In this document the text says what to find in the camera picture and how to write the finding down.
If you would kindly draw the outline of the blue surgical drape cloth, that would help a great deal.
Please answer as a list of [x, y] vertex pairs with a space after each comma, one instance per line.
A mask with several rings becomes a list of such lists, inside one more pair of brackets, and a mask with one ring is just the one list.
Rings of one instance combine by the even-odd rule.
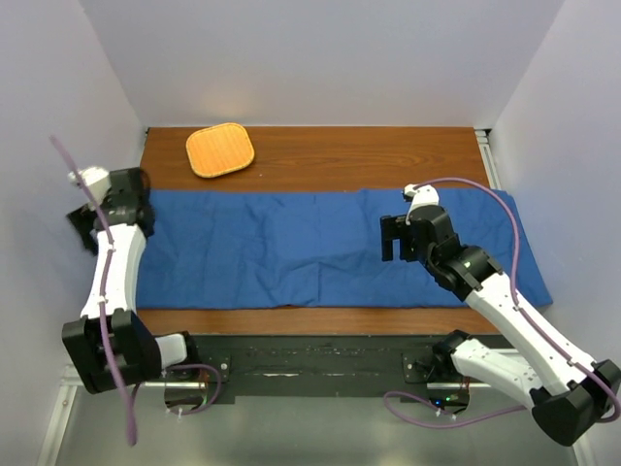
[[140, 308], [458, 305], [420, 264], [382, 260], [380, 219], [407, 211], [397, 189], [155, 190], [150, 199], [155, 224], [138, 274]]

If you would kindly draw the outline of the orange square woven mat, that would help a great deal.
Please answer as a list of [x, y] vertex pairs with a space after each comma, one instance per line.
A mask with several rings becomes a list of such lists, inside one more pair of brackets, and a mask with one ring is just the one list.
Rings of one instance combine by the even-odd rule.
[[192, 172], [204, 179], [243, 170], [255, 157], [246, 129], [234, 122], [194, 131], [186, 139], [185, 150]]

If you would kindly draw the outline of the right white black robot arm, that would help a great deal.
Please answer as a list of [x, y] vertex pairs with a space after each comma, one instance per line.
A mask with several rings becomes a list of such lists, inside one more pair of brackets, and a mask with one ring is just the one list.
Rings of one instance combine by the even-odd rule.
[[381, 255], [393, 249], [418, 261], [445, 290], [490, 321], [518, 350], [522, 362], [455, 330], [433, 347], [432, 368], [446, 382], [460, 375], [500, 390], [529, 410], [539, 428], [569, 447], [596, 423], [620, 417], [620, 369], [596, 361], [572, 344], [511, 286], [485, 250], [461, 244], [448, 213], [438, 205], [380, 220]]

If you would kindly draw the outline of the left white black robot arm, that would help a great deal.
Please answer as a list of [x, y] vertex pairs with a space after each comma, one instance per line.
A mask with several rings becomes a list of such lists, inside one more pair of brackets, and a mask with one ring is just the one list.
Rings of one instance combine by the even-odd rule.
[[[201, 357], [189, 333], [154, 336], [137, 315], [139, 265], [155, 221], [147, 173], [138, 167], [108, 171], [93, 166], [69, 180], [86, 185], [94, 197], [67, 215], [84, 247], [97, 257], [81, 315], [64, 324], [61, 334], [83, 385], [91, 394], [115, 388], [106, 347], [129, 385], [155, 380], [165, 369], [180, 381], [194, 379]], [[110, 337], [107, 345], [103, 327]]]

